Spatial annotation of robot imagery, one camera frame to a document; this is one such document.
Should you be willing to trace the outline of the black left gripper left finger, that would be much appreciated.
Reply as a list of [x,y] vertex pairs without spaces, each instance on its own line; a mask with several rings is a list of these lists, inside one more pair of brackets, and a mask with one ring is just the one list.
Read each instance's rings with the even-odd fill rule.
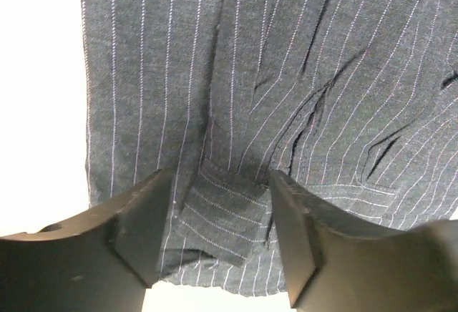
[[1,309],[141,311],[158,280],[173,178],[172,170],[158,170],[37,233],[3,236]]

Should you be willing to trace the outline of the black pinstriped long sleeve shirt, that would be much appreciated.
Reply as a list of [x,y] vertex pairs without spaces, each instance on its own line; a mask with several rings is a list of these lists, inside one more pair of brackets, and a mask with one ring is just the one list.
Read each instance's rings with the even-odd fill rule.
[[160,280],[285,289],[268,173],[373,223],[457,209],[457,0],[82,0],[97,205],[175,171]]

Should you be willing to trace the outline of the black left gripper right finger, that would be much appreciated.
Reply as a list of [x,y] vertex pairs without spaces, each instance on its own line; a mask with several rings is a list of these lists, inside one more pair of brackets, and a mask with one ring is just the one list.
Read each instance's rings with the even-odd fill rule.
[[455,311],[457,222],[395,230],[270,173],[273,221],[292,309]]

